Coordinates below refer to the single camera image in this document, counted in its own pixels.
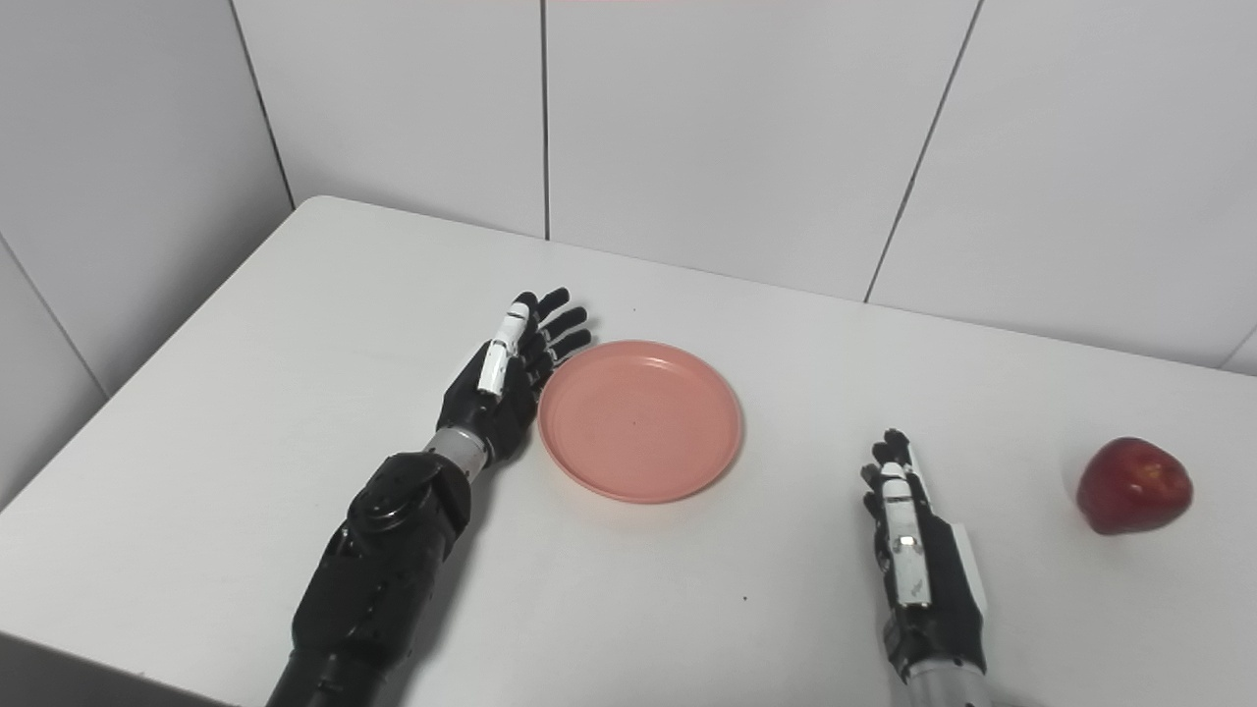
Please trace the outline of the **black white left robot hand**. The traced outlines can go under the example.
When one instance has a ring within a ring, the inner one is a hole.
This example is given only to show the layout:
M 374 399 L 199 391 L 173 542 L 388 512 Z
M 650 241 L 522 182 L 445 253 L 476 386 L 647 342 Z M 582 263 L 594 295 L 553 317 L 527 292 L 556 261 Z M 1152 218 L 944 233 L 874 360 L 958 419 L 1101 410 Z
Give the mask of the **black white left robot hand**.
M 447 387 L 437 434 L 471 439 L 481 452 L 481 468 L 517 455 L 548 381 L 592 343 L 588 312 L 571 299 L 567 288 L 543 297 L 522 292 Z

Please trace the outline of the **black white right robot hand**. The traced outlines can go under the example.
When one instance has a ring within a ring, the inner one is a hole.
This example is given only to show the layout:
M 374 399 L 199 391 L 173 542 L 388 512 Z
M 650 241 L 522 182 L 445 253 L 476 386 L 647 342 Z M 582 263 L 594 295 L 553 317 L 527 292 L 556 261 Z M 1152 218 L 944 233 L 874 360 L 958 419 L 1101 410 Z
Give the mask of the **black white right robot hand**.
M 980 581 L 960 526 L 935 515 L 908 437 L 887 429 L 860 470 L 864 507 L 874 520 L 874 559 L 889 618 L 886 657 L 908 681 L 926 662 L 988 671 L 982 642 Z

